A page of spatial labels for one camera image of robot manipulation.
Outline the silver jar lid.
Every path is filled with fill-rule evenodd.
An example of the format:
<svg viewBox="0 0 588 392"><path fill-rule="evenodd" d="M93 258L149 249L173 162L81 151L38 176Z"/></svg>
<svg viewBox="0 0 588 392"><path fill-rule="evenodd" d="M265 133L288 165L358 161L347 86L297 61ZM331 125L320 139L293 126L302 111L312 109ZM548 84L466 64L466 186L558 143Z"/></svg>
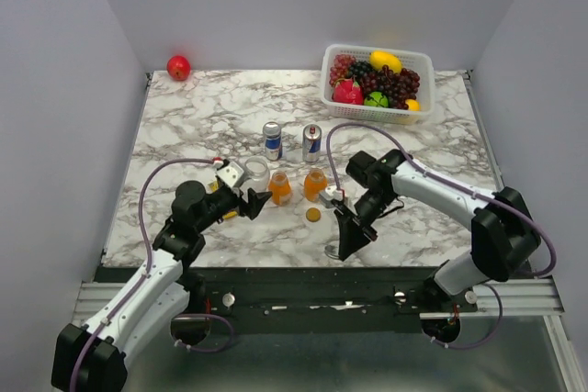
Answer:
<svg viewBox="0 0 588 392"><path fill-rule="evenodd" d="M327 245L324 247L325 255L333 260L339 260L338 248L332 245Z"/></svg>

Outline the clear glass jar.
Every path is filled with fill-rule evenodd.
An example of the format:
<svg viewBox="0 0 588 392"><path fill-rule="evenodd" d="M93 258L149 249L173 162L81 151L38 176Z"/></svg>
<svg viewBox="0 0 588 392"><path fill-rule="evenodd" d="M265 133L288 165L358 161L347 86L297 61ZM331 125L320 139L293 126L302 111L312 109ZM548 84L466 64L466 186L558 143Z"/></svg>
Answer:
<svg viewBox="0 0 588 392"><path fill-rule="evenodd" d="M261 157L251 157L244 163L244 170L247 179L244 182L245 188L252 188L257 193L267 190L270 172L266 161Z"/></svg>

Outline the gold bottle cap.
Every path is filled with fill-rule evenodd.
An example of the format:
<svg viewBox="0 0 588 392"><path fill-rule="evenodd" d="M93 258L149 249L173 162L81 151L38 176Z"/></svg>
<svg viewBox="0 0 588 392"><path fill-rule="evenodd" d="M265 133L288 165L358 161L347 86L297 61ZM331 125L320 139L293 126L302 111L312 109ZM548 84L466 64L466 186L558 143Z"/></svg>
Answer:
<svg viewBox="0 0 588 392"><path fill-rule="evenodd" d="M321 219L321 216L321 211L315 207L309 208L305 214L305 217L309 222L317 222Z"/></svg>

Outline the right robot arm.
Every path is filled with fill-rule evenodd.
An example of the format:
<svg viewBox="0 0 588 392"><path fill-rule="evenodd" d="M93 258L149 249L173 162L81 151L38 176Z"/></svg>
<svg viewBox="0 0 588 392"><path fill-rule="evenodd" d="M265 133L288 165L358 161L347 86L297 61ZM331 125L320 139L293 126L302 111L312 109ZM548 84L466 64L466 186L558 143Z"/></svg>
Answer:
<svg viewBox="0 0 588 392"><path fill-rule="evenodd" d="M464 185L427 171L399 150L379 159L360 151L345 171L365 193L353 207L333 202L341 261L377 239L373 223L400 196L444 213L470 232L469 251L440 266L423 288L424 303L432 310L446 309L468 287L507 281L540 243L526 203L513 188L492 192Z"/></svg>

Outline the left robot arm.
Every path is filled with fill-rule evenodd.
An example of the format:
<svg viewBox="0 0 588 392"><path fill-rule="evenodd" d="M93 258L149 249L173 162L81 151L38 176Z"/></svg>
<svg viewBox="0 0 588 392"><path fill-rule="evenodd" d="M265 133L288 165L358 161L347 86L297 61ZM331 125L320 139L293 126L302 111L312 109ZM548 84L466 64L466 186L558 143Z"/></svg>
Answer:
<svg viewBox="0 0 588 392"><path fill-rule="evenodd" d="M184 273L205 245L203 233L236 211L255 219L269 192L242 193L219 185L212 193L198 181L175 191L171 215L155 238L145 262L119 292L85 324L60 332L51 384L61 391L120 391L135 355L181 312L197 312L204 300Z"/></svg>

